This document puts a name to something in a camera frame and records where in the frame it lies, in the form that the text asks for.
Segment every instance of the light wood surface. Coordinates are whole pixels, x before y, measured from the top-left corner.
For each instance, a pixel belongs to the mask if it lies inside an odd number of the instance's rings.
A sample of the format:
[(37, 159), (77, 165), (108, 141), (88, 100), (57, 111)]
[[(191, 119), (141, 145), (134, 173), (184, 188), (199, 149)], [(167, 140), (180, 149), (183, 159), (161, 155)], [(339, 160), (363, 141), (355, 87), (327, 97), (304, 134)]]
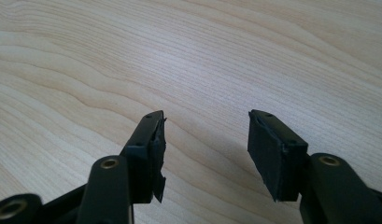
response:
[(302, 223), (247, 153), (251, 109), (382, 190), (382, 1), (0, 0), (0, 200), (84, 184), (160, 109), (166, 189), (136, 223)]

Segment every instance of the black clamp arm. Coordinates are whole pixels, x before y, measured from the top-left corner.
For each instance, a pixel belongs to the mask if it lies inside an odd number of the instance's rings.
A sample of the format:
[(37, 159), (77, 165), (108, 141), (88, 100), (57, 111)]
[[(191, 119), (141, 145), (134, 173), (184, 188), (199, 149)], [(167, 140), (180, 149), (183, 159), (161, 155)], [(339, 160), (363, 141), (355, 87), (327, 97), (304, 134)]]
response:
[(248, 152), (275, 201), (302, 194), (304, 223), (382, 223), (382, 193), (369, 189), (334, 155), (307, 155), (308, 144), (274, 115), (249, 112)]
[(128, 224), (134, 203), (162, 202), (165, 118), (156, 111), (141, 119), (119, 156), (104, 157), (92, 166), (86, 185), (42, 204), (35, 194), (0, 202), (2, 224)]

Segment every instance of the black plastic jaw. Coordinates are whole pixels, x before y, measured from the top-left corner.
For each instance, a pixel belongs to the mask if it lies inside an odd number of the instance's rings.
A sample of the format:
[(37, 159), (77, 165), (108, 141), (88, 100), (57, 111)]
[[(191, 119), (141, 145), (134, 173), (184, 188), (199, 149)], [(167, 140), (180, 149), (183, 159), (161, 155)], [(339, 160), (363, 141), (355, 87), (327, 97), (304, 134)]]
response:
[(307, 143), (274, 115), (249, 112), (248, 153), (275, 201), (296, 201)]
[(150, 203), (152, 193), (162, 202), (165, 177), (161, 170), (166, 146), (164, 122), (162, 111), (144, 116), (120, 153), (129, 164), (132, 203)]

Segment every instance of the hole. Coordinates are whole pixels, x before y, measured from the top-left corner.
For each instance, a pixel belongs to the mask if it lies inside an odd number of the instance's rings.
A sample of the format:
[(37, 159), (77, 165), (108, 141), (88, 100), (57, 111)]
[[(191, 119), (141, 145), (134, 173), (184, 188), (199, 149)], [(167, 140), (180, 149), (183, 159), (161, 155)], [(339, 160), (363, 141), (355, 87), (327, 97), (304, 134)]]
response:
[(103, 169), (111, 169), (119, 164), (119, 161), (116, 159), (108, 159), (101, 162), (101, 168)]
[(322, 156), (322, 157), (319, 158), (319, 161), (321, 161), (322, 163), (324, 163), (326, 165), (330, 165), (330, 166), (338, 166), (338, 165), (340, 165), (339, 160), (337, 160), (334, 157), (329, 157), (329, 156)]
[(25, 200), (13, 200), (0, 208), (0, 220), (16, 216), (27, 207)]

